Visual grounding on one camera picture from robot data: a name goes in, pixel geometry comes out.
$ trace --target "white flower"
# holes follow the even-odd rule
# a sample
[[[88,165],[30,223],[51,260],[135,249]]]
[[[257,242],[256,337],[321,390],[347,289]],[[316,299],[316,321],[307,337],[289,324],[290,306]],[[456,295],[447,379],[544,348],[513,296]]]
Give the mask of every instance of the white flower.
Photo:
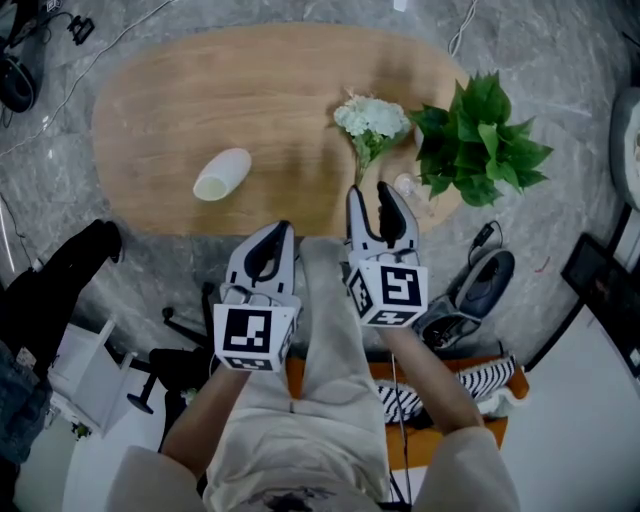
[[[398,133],[407,133],[411,128],[400,105],[358,95],[337,108],[333,118],[352,137],[370,130],[391,138]]]

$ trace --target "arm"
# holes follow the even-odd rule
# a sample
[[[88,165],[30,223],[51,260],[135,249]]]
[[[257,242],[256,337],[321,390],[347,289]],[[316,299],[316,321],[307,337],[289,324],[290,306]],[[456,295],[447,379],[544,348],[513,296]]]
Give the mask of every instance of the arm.
[[[106,509],[204,512],[196,484],[213,459],[249,375],[221,365],[174,423],[161,454],[130,447],[111,487]]]
[[[249,375],[220,365],[167,434],[161,453],[191,471],[196,480],[211,463]]]
[[[515,512],[518,495],[493,434],[467,390],[410,329],[379,331],[445,438],[413,510]]]
[[[438,430],[446,435],[484,426],[467,390],[411,329],[379,329],[378,333],[398,359]]]

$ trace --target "person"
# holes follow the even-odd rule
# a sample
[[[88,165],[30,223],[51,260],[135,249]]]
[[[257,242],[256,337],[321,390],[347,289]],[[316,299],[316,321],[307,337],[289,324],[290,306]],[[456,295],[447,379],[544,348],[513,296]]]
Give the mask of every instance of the person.
[[[121,249],[117,226],[96,220],[39,272],[29,268],[0,294],[0,462],[13,464],[16,474],[44,427],[49,367],[78,295],[108,258],[118,260]]]
[[[311,339],[302,398],[286,372],[220,366],[169,431],[161,453],[130,447],[110,511],[362,511],[388,501],[382,404],[341,281],[338,241],[305,239]],[[381,329],[445,435],[413,510],[519,509],[493,434],[467,391],[410,329]],[[206,472],[202,498],[196,482]]]

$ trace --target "beige pants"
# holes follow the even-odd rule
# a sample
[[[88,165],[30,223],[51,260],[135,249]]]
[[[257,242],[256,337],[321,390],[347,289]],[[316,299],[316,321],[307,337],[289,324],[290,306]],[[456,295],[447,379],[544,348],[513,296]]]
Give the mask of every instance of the beige pants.
[[[384,414],[366,361],[357,313],[342,283],[339,261],[346,259],[344,245],[337,240],[307,238],[300,245],[300,255],[309,291],[304,314],[311,315],[302,397],[291,398],[284,369],[254,372],[231,413],[209,467],[209,480],[224,487],[229,480],[273,469],[271,461],[279,460],[281,454],[269,453],[268,447],[288,446],[279,433],[299,424],[307,438],[301,442],[293,436],[291,446],[304,449],[308,441],[310,449],[319,445],[333,448],[330,452],[336,460],[328,465],[357,466],[356,479],[366,481],[361,487],[373,499],[383,499],[388,489]],[[315,456],[328,458],[324,451]],[[256,467],[240,460],[254,454]],[[291,467],[296,467],[296,460]]]

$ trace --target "white shirt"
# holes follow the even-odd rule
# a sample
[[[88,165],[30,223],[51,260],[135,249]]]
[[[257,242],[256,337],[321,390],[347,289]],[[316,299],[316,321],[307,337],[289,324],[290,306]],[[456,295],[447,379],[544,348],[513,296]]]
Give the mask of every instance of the white shirt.
[[[331,445],[305,443],[305,436],[282,451],[268,443],[282,466],[249,472],[216,489],[196,492],[193,474],[177,462],[138,447],[129,449],[109,498],[113,512],[378,512],[373,499],[349,476],[347,459]],[[436,450],[413,510],[416,512],[513,512],[519,510],[515,488],[493,434],[480,427],[446,436]]]

